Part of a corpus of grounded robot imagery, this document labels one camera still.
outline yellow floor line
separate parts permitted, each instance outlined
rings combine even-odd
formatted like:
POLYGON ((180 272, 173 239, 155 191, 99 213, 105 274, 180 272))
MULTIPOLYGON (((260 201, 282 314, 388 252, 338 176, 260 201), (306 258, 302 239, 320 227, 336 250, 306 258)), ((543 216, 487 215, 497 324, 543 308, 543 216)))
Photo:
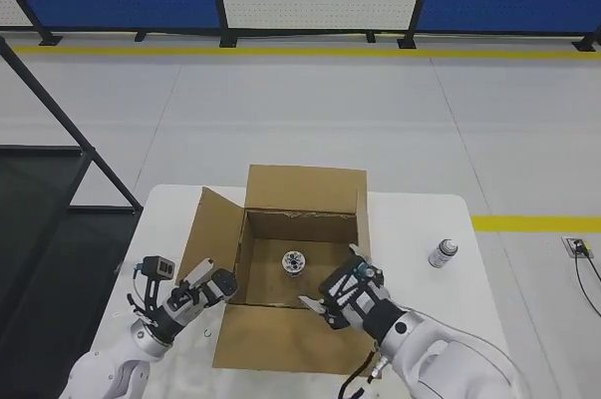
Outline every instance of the yellow floor line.
POLYGON ((473 216, 475 231, 601 232, 601 216, 473 216))
POLYGON ((495 58, 509 60, 601 60, 601 52, 580 53, 571 51, 501 51, 501 50, 400 50, 371 48, 319 48, 319 47, 56 47, 14 46, 20 54, 61 54, 92 56, 304 56, 304 57, 453 57, 495 58))

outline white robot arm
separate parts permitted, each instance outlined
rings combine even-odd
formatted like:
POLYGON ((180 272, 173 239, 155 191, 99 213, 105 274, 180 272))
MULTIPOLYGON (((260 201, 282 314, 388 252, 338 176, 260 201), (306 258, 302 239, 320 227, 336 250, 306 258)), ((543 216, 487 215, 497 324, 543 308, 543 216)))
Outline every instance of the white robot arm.
POLYGON ((150 363, 162 359, 174 338, 202 310, 228 300, 236 292, 235 276, 221 268, 190 283, 201 268, 211 269, 211 260, 204 260, 156 307, 158 283, 173 277, 174 264, 159 256, 146 257, 139 268, 148 277, 145 308, 136 305, 129 295, 140 318, 116 346, 88 352, 75 363, 61 398, 141 398, 150 377, 150 363))
MULTIPOLYGON (((483 341, 475 336, 395 304, 382 271, 358 254, 355 245, 352 249, 356 254, 320 284, 322 299, 300 300, 331 328, 351 325, 376 341, 381 356, 368 383, 390 363, 416 399, 513 398, 515 369, 506 356, 483 350, 483 341)), ((363 393, 361 389, 353 397, 363 393)))

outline white can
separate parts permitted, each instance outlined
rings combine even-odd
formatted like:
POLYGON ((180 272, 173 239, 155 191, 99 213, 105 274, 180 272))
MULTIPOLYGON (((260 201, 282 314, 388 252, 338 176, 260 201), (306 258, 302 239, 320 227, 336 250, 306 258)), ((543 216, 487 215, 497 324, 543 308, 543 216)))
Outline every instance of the white can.
POLYGON ((445 239, 436 247, 436 250, 429 255, 429 263, 432 267, 440 268, 447 264, 449 260, 457 253, 457 245, 450 239, 445 239))
POLYGON ((305 264, 304 255, 297 250, 291 250, 282 256, 282 267, 287 275, 291 277, 299 276, 305 264))

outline white table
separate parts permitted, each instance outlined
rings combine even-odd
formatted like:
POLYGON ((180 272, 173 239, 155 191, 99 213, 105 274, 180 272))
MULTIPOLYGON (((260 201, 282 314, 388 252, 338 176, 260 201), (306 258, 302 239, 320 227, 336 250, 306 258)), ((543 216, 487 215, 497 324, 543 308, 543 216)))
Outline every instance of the white table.
MULTIPOLYGON (((245 189, 211 187, 243 205, 245 189)), ((126 300, 132 270, 144 256, 161 255, 179 264, 200 198, 200 186, 157 186, 145 211, 101 321, 93 349, 111 347, 136 317, 126 300)), ((484 270, 468 209, 457 196, 369 193, 371 252, 394 300, 482 336, 504 351, 506 342, 484 270), (427 257, 444 238, 459 251, 442 269, 427 257)), ((145 280, 139 279, 141 290, 145 280)), ((159 299, 171 289, 163 283, 159 299)), ((176 339, 160 363, 151 366, 145 398, 329 398, 345 376, 212 369, 224 305, 205 310, 176 339)), ((367 398, 405 398, 393 371, 371 385, 367 398)))

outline cardboard box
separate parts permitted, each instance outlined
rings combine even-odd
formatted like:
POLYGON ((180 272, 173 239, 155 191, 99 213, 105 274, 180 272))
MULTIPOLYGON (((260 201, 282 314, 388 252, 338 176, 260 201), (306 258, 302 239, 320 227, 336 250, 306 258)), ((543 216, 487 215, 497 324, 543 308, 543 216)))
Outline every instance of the cardboard box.
POLYGON ((251 166, 245 208, 203 189, 178 278, 206 257, 236 274, 213 367, 351 374, 371 338, 331 330, 298 300, 320 296, 318 285, 350 256, 351 242, 369 253, 364 171, 251 166), (306 258, 295 278, 282 268, 289 250, 306 258))

